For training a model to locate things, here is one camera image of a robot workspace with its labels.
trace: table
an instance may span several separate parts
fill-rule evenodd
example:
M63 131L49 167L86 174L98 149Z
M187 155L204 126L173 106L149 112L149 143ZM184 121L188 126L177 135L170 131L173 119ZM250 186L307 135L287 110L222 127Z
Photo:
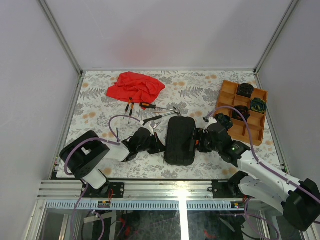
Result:
M124 114L127 103L106 96L108 87L112 86L123 71L87 71L79 93L66 145L89 130L95 131L101 138L115 141L109 130L108 122L112 116ZM172 109L178 107L182 116L192 117L198 128L203 128L206 116L215 107L223 80L239 84L250 83L256 86L252 71L137 71L160 80L165 89L154 104ZM152 109L142 110L137 104L133 117L146 119L154 117ZM163 144L170 117L161 119L156 132ZM121 140L132 136L139 127L138 122L128 118L116 118L112 129L118 128ZM271 136L268 121L265 122L263 143L255 147L257 155L269 164L280 168L279 158ZM57 178L68 178L64 173L64 163L60 161ZM108 161L103 159L98 168L108 178L121 179L177 179L177 180L217 180L229 179L237 169L224 162L216 152L196 152L194 163L190 166L172 166L164 161L164 153L149 155L141 152L130 162Z

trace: white panel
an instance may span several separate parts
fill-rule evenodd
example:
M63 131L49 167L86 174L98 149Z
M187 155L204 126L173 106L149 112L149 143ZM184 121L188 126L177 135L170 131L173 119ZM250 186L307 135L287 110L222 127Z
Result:
M262 66L273 116L290 172L320 187L320 1L300 1Z
M83 69L254 68L291 0L47 0Z
M0 239L18 240L48 176L77 74L35 0L0 2Z

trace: table surface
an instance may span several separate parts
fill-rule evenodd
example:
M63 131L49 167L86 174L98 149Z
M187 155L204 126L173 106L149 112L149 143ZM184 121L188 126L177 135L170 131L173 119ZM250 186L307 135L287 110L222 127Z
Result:
M106 96L108 87L112 86L122 71L87 71L75 107L66 145L89 130L95 131L99 137L115 141L116 138L108 127L109 119L115 115L123 115L126 102ZM154 104L158 107L177 107L182 116L192 117L197 128L205 127L203 116L211 112L217 104L224 80L235 83L250 83L256 87L252 71L138 71L160 80L165 89L159 94ZM147 119L154 117L153 109L142 110L138 105L133 109L133 117ZM156 132L163 144L167 134L170 117L164 117ZM122 117L113 120L111 127L118 128L121 140L132 136L139 127L138 122ZM279 158L271 136L268 122L265 121L263 143L255 147L257 155L279 168ZM57 178L68 178L64 173L64 163L60 161ZM172 166L164 161L164 153L149 155L141 152L130 162L110 161L103 159L98 168L108 178L122 179L179 179L208 180L229 179L237 169L224 162L216 152L196 152L194 163L190 166Z

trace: wall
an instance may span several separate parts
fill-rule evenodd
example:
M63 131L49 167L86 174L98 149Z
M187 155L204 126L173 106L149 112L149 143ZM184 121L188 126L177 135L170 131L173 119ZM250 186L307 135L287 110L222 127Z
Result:
M291 0L47 2L83 69L253 69Z
M19 240L48 177L77 74L35 0L0 2L0 239Z
M320 187L319 12L300 1L259 76L291 174Z

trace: wooden tray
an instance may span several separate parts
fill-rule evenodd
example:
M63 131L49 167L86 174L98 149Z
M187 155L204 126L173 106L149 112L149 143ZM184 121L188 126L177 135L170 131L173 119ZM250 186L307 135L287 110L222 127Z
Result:
M220 91L220 95L218 98L218 102L216 107L221 106L238 106L243 105L247 106L250 109L251 100L254 98L260 98L267 102L268 100L268 92L255 88L251 98L237 95L238 83L224 80L222 84L222 88ZM229 135L235 139L245 143L250 143L248 131L246 125L243 121L232 118L232 110L231 109L220 109L215 112L214 115L223 113L231 118L233 122L233 127L228 130ZM252 134L253 145L260 146L264 139L264 129L265 129L265 121L266 121L266 113L258 113L256 111L250 111L250 117L248 118L248 125Z

